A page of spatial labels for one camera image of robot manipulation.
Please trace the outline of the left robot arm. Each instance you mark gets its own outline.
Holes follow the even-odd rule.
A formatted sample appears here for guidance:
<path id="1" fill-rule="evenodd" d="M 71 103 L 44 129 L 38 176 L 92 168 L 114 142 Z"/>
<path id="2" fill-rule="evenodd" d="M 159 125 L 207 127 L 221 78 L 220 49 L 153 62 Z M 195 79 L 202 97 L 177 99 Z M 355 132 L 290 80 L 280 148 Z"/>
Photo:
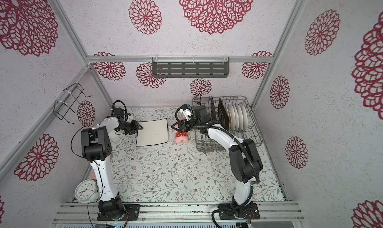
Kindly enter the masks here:
<path id="1" fill-rule="evenodd" d="M 81 130 L 81 153 L 95 173 L 99 197 L 96 199 L 101 215 L 111 218 L 125 213 L 125 207 L 114 184 L 110 166 L 112 145 L 109 134 L 123 131 L 124 135 L 136 134 L 143 127 L 138 121 L 127 122 L 126 109 L 112 108 L 111 115 L 95 126 Z"/>

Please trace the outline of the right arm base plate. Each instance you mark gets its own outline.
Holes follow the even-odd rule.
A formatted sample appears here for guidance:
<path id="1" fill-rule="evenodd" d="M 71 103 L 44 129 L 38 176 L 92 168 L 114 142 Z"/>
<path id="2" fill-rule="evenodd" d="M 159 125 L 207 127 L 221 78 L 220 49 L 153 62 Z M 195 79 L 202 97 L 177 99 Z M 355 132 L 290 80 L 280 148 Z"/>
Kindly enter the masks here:
<path id="1" fill-rule="evenodd" d="M 260 213 L 257 204 L 250 202 L 242 208 L 219 212 L 221 220 L 259 220 Z"/>

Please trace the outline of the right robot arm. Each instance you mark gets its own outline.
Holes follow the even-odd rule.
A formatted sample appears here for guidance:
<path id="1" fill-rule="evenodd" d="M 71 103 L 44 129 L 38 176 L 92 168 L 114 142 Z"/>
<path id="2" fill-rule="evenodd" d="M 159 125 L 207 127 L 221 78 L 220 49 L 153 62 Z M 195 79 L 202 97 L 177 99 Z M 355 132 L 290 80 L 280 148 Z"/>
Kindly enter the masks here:
<path id="1" fill-rule="evenodd" d="M 237 179 L 233 203 L 243 207 L 250 203 L 253 187 L 260 183 L 259 174 L 263 170 L 258 150 L 253 140 L 242 139 L 211 119 L 205 106 L 192 107 L 184 104 L 175 111 L 176 131 L 199 130 L 202 135 L 216 141 L 229 155 L 231 172 Z"/>

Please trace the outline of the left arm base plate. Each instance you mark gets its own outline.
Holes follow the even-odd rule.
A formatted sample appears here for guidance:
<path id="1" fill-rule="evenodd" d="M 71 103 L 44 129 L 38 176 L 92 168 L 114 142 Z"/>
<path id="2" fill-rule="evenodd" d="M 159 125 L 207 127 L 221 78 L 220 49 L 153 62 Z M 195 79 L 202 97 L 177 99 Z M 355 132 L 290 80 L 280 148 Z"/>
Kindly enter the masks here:
<path id="1" fill-rule="evenodd" d="M 113 205 L 110 202 L 103 202 L 98 207 L 97 221 L 137 221 L 141 206 L 139 204 Z"/>

